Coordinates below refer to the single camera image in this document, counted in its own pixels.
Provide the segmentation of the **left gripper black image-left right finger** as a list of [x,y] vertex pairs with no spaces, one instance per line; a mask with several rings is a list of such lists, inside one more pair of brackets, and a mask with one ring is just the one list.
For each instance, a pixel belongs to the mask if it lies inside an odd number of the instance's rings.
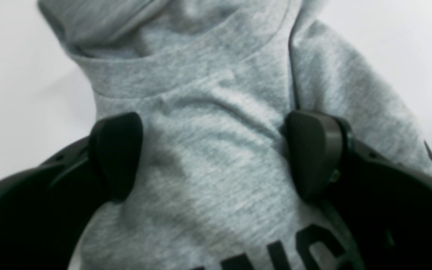
[[286,120],[295,189],[328,201],[368,270],[432,270],[432,177],[357,140],[343,118],[295,110]]

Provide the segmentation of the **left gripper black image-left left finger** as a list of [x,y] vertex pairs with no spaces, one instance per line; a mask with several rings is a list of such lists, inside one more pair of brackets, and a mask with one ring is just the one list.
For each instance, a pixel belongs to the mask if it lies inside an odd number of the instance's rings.
[[66,270],[94,213],[130,194],[142,144],[140,116],[114,115],[39,166],[0,180],[0,270]]

